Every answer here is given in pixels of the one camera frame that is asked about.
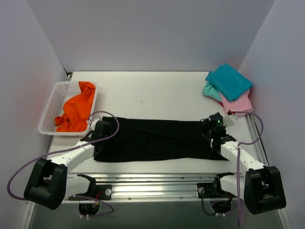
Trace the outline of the orange t shirt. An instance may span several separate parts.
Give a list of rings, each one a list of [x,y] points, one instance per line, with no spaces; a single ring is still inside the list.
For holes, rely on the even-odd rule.
[[[84,132],[91,114],[95,86],[79,82],[81,93],[69,99],[63,106],[63,115],[54,119],[56,132]]]

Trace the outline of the black t shirt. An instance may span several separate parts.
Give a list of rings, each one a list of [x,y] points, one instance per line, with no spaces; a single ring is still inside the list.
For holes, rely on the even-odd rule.
[[[197,121],[145,120],[103,117],[110,123],[109,140],[94,160],[119,163],[161,161],[181,158],[224,161],[225,158],[210,148],[201,134]]]

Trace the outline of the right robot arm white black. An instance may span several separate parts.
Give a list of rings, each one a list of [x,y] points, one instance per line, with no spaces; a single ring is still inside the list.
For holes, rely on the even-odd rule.
[[[217,197],[226,193],[238,197],[253,215],[286,207],[286,198],[280,171],[275,166],[267,166],[256,160],[226,132],[226,128],[237,121],[236,112],[223,117],[215,113],[199,122],[201,134],[209,140],[213,153],[227,159],[236,167],[236,174],[222,173],[215,176],[212,192]]]

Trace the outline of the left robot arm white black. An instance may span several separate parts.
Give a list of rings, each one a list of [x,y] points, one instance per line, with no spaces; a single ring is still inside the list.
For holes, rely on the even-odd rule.
[[[102,191],[95,178],[85,174],[71,175],[70,172],[101,152],[103,142],[87,143],[109,137],[110,130],[109,122],[98,121],[95,129],[77,143],[76,149],[49,160],[37,160],[25,187],[24,198],[52,210],[58,208],[63,200],[78,195],[85,200],[99,199]]]

